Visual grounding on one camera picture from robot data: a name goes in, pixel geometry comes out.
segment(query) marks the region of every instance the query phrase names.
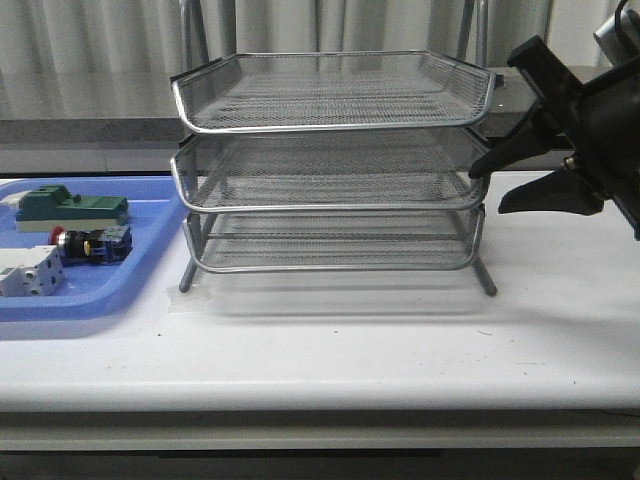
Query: white curtain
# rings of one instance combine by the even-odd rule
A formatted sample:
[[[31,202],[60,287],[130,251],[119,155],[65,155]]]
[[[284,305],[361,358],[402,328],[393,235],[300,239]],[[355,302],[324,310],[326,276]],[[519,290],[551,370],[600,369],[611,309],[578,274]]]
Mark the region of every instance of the white curtain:
[[[202,0],[211,58],[238,52],[456,52],[463,0]],[[543,36],[602,62],[591,33],[616,0],[492,0],[488,60]],[[467,59],[473,61],[475,28]],[[180,71],[178,0],[0,0],[0,73]]]

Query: terminal block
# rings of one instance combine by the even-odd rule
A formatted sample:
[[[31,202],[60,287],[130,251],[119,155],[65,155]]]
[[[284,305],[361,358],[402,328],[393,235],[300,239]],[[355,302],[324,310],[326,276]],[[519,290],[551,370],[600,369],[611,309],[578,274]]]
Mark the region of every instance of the terminal block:
[[[56,246],[0,249],[0,297],[51,295],[63,280]]]
[[[56,226],[70,230],[122,225],[128,218],[125,197],[72,195],[64,185],[43,185],[22,197],[16,214],[18,230],[47,232]]]
[[[57,245],[64,259],[111,264],[123,261],[132,249],[131,228],[108,227],[103,230],[65,231],[54,228],[49,243]]]

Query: mesh tray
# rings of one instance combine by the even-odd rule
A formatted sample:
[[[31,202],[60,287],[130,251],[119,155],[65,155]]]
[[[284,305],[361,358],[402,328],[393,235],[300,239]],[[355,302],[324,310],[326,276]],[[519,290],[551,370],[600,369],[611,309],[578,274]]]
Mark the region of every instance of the mesh tray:
[[[209,272],[456,270],[477,254],[484,211],[190,213],[185,234]]]
[[[196,133],[469,125],[494,75],[429,52],[242,54],[173,79]]]
[[[199,212],[463,209],[486,193],[467,175],[485,151],[460,128],[209,136],[171,168]]]

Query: white electrical component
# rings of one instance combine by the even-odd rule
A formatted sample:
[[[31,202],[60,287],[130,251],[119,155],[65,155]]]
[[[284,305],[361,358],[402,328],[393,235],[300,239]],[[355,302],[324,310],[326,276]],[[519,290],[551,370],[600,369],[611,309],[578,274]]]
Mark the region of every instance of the white electrical component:
[[[62,280],[58,247],[0,249],[0,296],[51,295]]]

